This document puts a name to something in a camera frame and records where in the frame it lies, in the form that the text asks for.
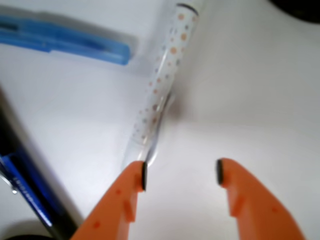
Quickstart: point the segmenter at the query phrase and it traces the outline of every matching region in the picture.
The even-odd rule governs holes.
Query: blue pen
[[[43,52],[61,51],[126,65],[128,45],[49,22],[0,15],[0,43]]]
[[[6,116],[1,106],[0,177],[13,193],[23,196],[54,239],[69,240],[77,225],[38,171]]]

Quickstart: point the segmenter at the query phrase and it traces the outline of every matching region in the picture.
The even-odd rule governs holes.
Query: pen cap
[[[198,14],[200,14],[204,8],[205,2],[206,0],[180,0],[177,3],[189,5],[190,7],[194,8]]]

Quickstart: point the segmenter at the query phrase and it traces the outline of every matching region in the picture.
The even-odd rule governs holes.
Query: blue translucent pen
[[[0,15],[0,43],[43,52],[61,51],[126,65],[128,45],[49,22]]]

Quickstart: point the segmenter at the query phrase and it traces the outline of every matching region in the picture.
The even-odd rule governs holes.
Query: dot pattern
[[[181,64],[185,48],[191,38],[198,16],[186,7],[177,6],[164,44],[155,58],[152,80],[148,83],[146,100],[139,111],[133,140],[147,145],[157,126],[166,97]]]

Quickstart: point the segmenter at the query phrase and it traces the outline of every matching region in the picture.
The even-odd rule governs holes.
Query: pen barrel
[[[145,90],[144,105],[140,108],[134,124],[123,161],[124,166],[133,161],[145,160],[198,18],[198,11],[191,5],[176,5],[164,44],[155,58],[152,78]]]
[[[0,110],[0,167],[15,190],[56,240],[68,240],[77,225],[49,187]]]

